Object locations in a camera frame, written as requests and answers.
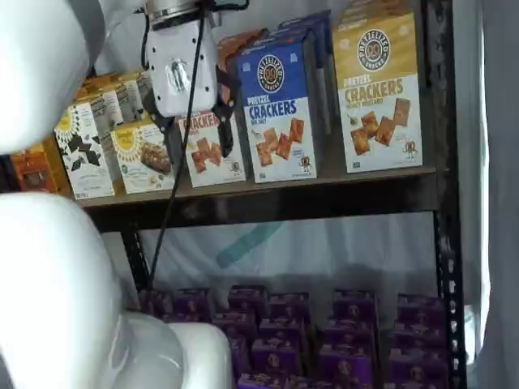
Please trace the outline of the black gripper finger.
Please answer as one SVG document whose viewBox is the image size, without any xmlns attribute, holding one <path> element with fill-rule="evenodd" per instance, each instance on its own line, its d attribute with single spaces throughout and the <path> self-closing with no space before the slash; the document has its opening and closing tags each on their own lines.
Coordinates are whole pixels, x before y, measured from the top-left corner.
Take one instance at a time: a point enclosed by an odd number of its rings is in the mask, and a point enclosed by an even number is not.
<svg viewBox="0 0 519 389">
<path fill-rule="evenodd" d="M 236 77 L 216 67 L 217 85 L 229 89 L 229 97 L 224 98 L 220 92 L 217 94 L 217 102 L 212 108 L 212 113 L 218 119 L 218 136 L 223 158 L 229 156 L 234 147 L 234 138 L 230 119 L 236 108 L 241 82 Z"/>
<path fill-rule="evenodd" d="M 163 116 L 158 108 L 155 100 L 154 91 L 150 88 L 143 99 L 143 107 L 151 121 L 159 128 L 164 135 L 164 144 L 171 163 L 175 157 L 175 141 L 174 141 L 174 119 Z"/>
</svg>

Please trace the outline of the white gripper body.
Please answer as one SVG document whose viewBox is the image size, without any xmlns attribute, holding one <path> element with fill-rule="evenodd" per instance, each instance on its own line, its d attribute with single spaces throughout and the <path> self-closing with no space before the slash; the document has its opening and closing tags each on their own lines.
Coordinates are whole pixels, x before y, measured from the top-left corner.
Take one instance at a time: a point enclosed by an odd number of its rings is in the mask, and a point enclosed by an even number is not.
<svg viewBox="0 0 519 389">
<path fill-rule="evenodd" d="M 207 15 L 154 23 L 148 33 L 149 75 L 159 112 L 184 117 L 217 102 L 217 44 Z"/>
</svg>

